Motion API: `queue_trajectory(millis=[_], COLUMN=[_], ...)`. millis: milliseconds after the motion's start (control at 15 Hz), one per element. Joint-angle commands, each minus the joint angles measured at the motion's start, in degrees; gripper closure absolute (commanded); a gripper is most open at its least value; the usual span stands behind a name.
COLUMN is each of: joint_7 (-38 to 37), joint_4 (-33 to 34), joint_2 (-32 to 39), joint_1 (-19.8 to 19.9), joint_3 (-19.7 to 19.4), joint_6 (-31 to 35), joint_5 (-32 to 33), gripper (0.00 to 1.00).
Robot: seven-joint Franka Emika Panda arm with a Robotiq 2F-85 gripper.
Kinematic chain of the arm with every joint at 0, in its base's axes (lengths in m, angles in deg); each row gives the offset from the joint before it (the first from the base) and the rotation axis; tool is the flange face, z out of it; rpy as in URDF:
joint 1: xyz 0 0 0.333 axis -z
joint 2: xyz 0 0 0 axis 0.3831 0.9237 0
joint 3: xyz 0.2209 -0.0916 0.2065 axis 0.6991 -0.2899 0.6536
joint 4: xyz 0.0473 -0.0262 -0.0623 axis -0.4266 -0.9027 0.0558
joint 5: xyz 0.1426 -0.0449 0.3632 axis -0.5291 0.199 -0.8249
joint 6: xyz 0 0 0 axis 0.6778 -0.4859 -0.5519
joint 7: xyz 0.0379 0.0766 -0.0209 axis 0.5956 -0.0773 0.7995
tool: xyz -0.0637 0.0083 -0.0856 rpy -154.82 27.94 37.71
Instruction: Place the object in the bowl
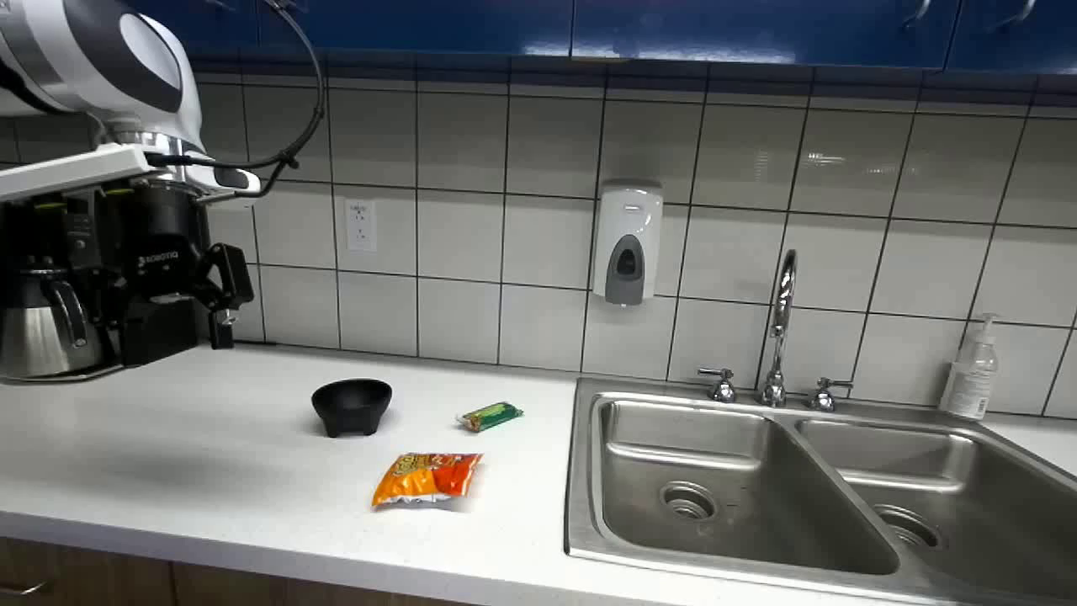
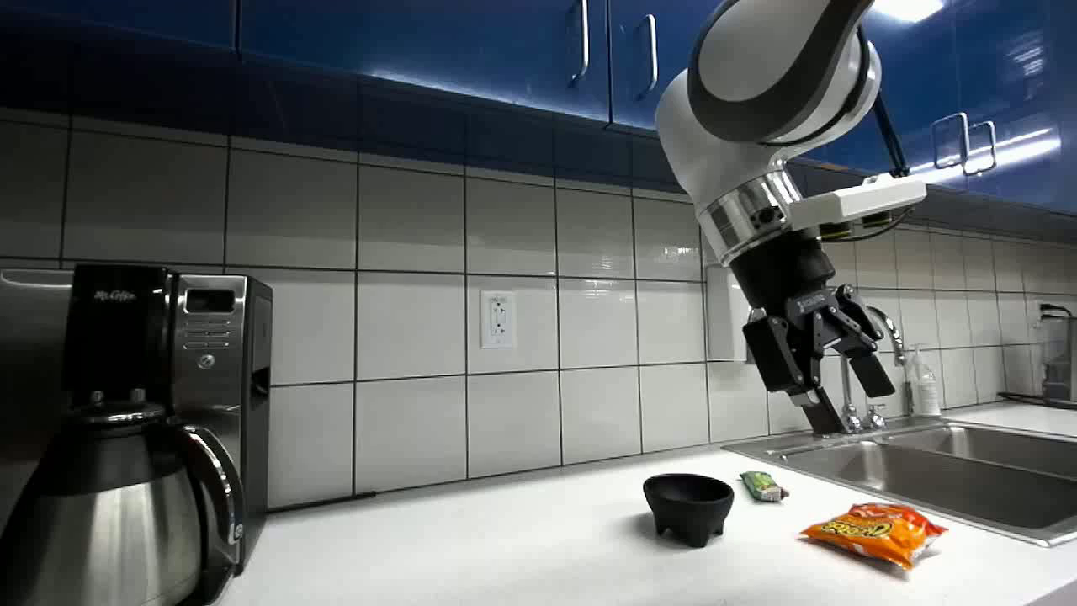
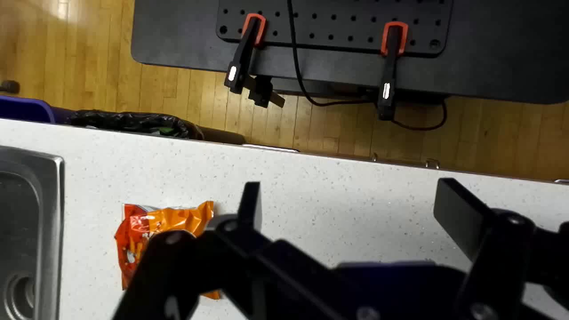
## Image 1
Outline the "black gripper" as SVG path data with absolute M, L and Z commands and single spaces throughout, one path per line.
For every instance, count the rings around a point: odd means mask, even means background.
M 177 184 L 77 191 L 63 216 L 67 263 L 113 358 L 149 364 L 189 347 L 225 350 L 254 301 L 247 252 L 209 239 L 206 207 Z

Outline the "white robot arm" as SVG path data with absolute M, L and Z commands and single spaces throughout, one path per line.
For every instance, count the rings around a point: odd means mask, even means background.
M 247 257 L 209 239 L 206 206 L 256 196 L 254 169 L 202 139 L 202 95 L 183 39 L 124 0 L 3 0 L 7 114 L 87 118 L 87 151 L 0 170 L 7 206 L 77 203 L 95 252 L 70 257 L 98 327 L 124 358 L 234 347 L 254 301 Z

